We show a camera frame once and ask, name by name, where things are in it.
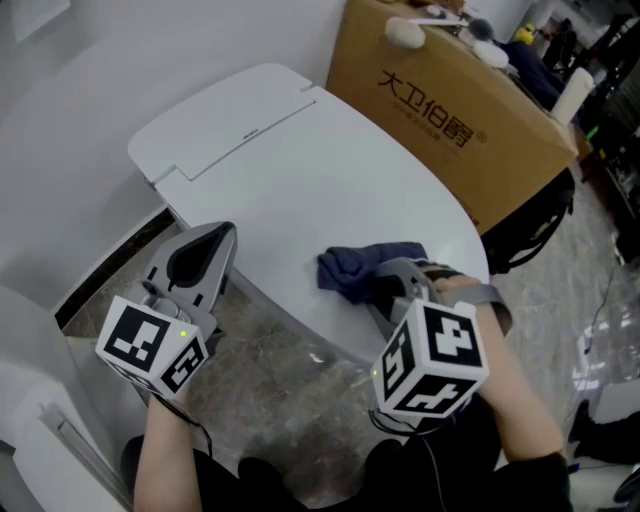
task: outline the black bag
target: black bag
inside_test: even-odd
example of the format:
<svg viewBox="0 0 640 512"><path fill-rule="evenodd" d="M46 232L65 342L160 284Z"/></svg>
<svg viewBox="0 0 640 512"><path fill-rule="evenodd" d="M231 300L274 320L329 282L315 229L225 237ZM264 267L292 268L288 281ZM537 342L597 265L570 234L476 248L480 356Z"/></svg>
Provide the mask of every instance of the black bag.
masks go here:
<svg viewBox="0 0 640 512"><path fill-rule="evenodd" d="M576 184L569 169L482 236L489 272L506 274L538 254L558 229L565 213L573 213ZM520 258L521 251L530 251Z"/></svg>

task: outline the floor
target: floor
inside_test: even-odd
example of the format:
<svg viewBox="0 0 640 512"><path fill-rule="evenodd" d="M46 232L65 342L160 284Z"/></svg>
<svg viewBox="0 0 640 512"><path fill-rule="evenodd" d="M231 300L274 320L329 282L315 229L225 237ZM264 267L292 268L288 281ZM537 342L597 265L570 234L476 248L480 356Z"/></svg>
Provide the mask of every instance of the floor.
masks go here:
<svg viewBox="0 0 640 512"><path fill-rule="evenodd" d="M113 295L176 230L168 228L114 275L65 334L96 337ZM577 184L574 213L548 246L529 264L493 278L515 320L508 340L567 431L582 398L597 400L602 386L638 377L640 272L617 265L613 231L590 187ZM375 403L367 368L311 346L233 286L216 315L227 337L196 375L189 402L212 435L215 458L231 471L246 455L268 459L310 507L351 496L367 453L388 437L367 416Z"/></svg>

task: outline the cardboard box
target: cardboard box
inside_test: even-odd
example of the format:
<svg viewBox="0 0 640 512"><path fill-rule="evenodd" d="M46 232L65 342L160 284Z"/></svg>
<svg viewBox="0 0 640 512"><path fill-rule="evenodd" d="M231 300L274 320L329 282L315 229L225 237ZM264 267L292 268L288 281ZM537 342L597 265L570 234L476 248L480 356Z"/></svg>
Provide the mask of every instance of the cardboard box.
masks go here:
<svg viewBox="0 0 640 512"><path fill-rule="evenodd" d="M573 133L442 29L426 28L419 50L393 46L391 16L416 12L348 2L327 89L421 160L485 233L575 158Z"/></svg>

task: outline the black baseboard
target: black baseboard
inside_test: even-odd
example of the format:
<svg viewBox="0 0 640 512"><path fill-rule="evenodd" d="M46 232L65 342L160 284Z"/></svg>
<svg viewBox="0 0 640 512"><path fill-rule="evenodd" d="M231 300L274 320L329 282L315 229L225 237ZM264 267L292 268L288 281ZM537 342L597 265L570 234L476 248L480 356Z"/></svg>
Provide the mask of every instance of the black baseboard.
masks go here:
<svg viewBox="0 0 640 512"><path fill-rule="evenodd" d="M62 329L82 306L135 254L157 237L175 221L169 210L163 210L118 247L102 264L71 294L55 314Z"/></svg>

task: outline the white bottle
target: white bottle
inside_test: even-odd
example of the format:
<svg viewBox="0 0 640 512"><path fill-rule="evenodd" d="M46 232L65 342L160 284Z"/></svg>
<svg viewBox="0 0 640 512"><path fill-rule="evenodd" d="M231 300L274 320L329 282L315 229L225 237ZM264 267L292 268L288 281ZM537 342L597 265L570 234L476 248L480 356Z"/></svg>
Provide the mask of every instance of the white bottle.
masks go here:
<svg viewBox="0 0 640 512"><path fill-rule="evenodd" d="M551 110L551 116L568 125L594 87L593 77L583 68L575 70L560 98Z"/></svg>

